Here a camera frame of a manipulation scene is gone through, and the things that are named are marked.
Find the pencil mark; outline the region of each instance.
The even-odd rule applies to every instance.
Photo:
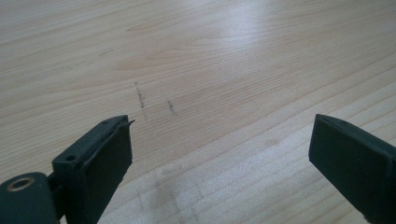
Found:
[[[175,111],[174,106],[172,105],[172,103],[171,103],[170,101],[167,101],[167,102],[168,102],[168,105],[169,105],[169,110],[172,112],[172,114],[173,114],[174,116],[177,116],[177,113],[176,113],[176,111]]]
[[[107,50],[105,52],[102,52],[102,53],[99,54],[99,56],[104,56],[105,54],[108,54],[111,51],[114,51],[114,49],[110,49],[110,50]]]
[[[137,87],[137,82],[135,83],[136,85],[136,91],[137,91],[137,96],[139,97],[139,102],[140,102],[140,107],[142,107],[142,109],[145,107],[145,97],[142,94],[142,91]]]
[[[145,117],[145,120],[148,120],[148,116],[146,115],[145,109],[143,109],[143,117]]]

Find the screw hole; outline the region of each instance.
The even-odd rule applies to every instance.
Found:
[[[75,155],[70,155],[70,156],[66,157],[67,161],[74,161],[75,159],[76,159]]]
[[[15,180],[11,184],[7,186],[8,191],[19,191],[22,189],[26,189],[31,186],[35,182],[35,179],[32,177],[23,177]]]

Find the light wood surface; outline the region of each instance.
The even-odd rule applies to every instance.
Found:
[[[317,113],[396,145],[396,2],[0,2],[0,181],[127,114],[100,223],[365,223],[308,161]]]

